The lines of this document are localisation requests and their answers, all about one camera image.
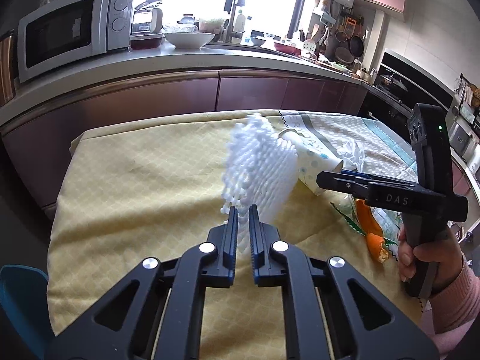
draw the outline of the white foam net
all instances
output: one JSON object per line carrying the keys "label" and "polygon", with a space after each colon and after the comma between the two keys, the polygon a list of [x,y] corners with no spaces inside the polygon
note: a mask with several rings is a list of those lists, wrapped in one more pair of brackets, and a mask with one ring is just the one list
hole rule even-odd
{"label": "white foam net", "polygon": [[224,188],[221,208],[238,210],[237,249],[244,252],[250,244],[248,210],[258,207],[261,222],[272,223],[298,179],[295,146],[274,131],[260,114],[247,116],[246,125],[237,123],[231,133],[229,157],[222,176]]}

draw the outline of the blue chair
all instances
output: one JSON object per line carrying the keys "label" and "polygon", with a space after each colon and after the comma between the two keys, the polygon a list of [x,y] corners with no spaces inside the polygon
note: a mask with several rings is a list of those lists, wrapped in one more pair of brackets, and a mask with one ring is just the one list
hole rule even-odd
{"label": "blue chair", "polygon": [[44,272],[29,266],[4,265],[0,270],[0,305],[40,360],[55,337],[47,307],[47,281]]}

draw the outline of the yellow tablecloth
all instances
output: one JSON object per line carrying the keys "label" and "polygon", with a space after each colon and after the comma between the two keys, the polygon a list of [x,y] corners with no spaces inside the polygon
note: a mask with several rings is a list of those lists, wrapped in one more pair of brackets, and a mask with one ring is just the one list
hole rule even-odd
{"label": "yellow tablecloth", "polygon": [[[144,257],[179,257],[226,220],[220,214],[226,143],[251,111],[167,116],[84,133],[57,200],[47,298],[56,334]],[[280,131],[278,111],[261,111]],[[275,226],[311,257],[346,258],[416,323],[418,299],[405,295],[395,259],[370,258],[364,239],[331,207],[345,195],[315,196],[297,183]],[[250,256],[237,257],[234,286],[207,289],[203,359],[284,359],[279,288],[254,286]]]}

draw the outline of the paper cup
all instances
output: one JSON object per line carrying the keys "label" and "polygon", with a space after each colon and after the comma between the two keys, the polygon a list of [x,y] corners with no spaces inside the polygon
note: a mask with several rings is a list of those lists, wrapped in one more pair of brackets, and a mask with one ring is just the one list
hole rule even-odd
{"label": "paper cup", "polygon": [[315,194],[320,195],[325,190],[317,185],[317,175],[322,171],[340,172],[343,160],[336,157],[319,139],[315,145],[304,139],[294,128],[282,130],[278,136],[289,140],[295,145],[298,154],[298,178]]}

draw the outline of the microwave oven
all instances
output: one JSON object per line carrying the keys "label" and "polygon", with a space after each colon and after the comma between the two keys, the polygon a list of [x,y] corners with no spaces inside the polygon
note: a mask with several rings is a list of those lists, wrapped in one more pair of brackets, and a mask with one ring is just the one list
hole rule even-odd
{"label": "microwave oven", "polygon": [[20,82],[69,62],[128,47],[132,2],[55,0],[20,19]]}

